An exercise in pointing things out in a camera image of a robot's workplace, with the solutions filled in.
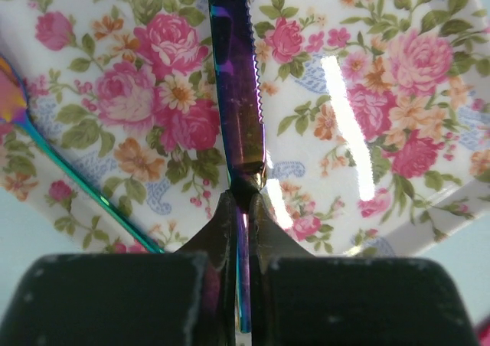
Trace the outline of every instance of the plate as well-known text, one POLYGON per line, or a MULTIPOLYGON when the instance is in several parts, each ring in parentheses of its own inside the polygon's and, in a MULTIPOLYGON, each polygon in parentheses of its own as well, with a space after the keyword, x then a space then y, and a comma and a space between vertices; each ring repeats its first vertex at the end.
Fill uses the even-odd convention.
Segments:
MULTIPOLYGON (((250 0, 264 191, 318 255, 399 256, 488 208, 488 24, 479 0, 250 0)), ((207 0, 1 0, 0 49, 40 131, 176 250, 227 188, 207 0)), ((139 252, 0 126, 2 185, 85 250, 139 252)))

